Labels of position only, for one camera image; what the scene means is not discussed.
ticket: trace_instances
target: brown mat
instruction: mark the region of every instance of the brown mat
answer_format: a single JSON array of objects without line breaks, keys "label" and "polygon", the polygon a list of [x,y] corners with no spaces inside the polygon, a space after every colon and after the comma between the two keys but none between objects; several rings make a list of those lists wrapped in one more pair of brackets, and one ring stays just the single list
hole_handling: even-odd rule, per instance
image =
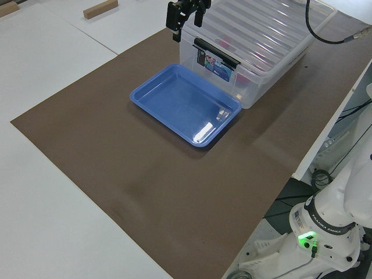
[{"label": "brown mat", "polygon": [[[338,14],[325,36],[364,25]],[[12,123],[171,276],[220,278],[366,67],[372,36],[315,42],[209,149],[129,100],[178,61],[161,31]]]}]

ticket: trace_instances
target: dark floor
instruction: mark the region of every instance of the dark floor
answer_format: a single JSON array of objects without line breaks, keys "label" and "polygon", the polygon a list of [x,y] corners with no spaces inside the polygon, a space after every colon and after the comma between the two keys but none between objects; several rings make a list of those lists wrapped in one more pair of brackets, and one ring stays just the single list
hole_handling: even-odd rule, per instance
[{"label": "dark floor", "polygon": [[[290,233],[288,215],[292,206],[297,203],[304,202],[307,198],[314,194],[314,189],[296,179],[289,179],[284,189],[270,209],[266,213],[266,220],[280,233]],[[367,233],[372,234],[372,230],[365,228]],[[326,275],[325,279],[365,279],[372,262],[372,249],[363,252],[365,259],[361,262],[359,267],[350,269],[346,272],[335,271]]]}]

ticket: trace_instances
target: transparent plastic container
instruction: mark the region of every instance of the transparent plastic container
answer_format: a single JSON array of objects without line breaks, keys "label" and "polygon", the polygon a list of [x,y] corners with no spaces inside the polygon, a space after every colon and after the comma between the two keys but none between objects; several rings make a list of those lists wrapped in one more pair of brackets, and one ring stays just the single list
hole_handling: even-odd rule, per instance
[{"label": "transparent plastic container", "polygon": [[[214,0],[201,28],[186,22],[181,64],[250,108],[306,52],[314,37],[299,0]],[[312,0],[310,25],[319,32],[337,11]]]}]

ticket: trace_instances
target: blue tray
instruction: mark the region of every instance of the blue tray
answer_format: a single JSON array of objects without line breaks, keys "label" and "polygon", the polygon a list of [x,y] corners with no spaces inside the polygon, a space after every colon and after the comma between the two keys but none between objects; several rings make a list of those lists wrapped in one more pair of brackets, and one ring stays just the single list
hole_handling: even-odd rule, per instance
[{"label": "blue tray", "polygon": [[238,100],[179,64],[140,85],[130,99],[197,147],[209,144],[241,110]]}]

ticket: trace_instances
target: ribbed plastic lid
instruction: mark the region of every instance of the ribbed plastic lid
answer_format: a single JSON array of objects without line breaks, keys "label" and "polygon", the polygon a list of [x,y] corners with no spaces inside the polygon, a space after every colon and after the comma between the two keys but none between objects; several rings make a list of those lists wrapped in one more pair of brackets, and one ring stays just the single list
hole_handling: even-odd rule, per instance
[{"label": "ribbed plastic lid", "polygon": [[[256,74],[269,72],[308,36],[302,0],[219,0],[207,10],[201,28],[190,18],[183,31],[214,43]],[[335,10],[312,0],[314,30]]]}]

